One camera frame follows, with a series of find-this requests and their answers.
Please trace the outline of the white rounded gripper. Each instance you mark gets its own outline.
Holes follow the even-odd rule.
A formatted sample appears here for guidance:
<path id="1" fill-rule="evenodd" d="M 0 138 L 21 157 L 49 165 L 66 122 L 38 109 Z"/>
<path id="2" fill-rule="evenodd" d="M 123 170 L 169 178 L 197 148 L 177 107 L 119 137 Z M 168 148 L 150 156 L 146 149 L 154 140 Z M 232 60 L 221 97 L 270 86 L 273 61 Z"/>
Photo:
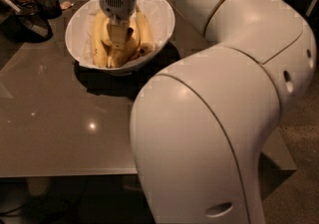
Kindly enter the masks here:
<path id="1" fill-rule="evenodd" d="M 123 49 L 127 42 L 128 20 L 135 12 L 137 0 L 99 0 L 99 2 L 104 14 L 112 18 L 107 24 L 107 31 L 113 48 Z"/>

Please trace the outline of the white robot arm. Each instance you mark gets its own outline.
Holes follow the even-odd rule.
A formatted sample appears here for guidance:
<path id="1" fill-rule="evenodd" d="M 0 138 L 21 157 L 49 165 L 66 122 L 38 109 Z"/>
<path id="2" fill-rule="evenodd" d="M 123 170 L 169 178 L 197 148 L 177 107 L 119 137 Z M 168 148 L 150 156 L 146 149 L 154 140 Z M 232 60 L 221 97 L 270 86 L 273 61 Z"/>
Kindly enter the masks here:
<path id="1" fill-rule="evenodd" d="M 126 19 L 135 0 L 101 0 Z M 265 140 L 308 89 L 317 48 L 282 0 L 168 0 L 207 48 L 139 92 L 130 135 L 157 224 L 265 224 L 258 161 Z"/>

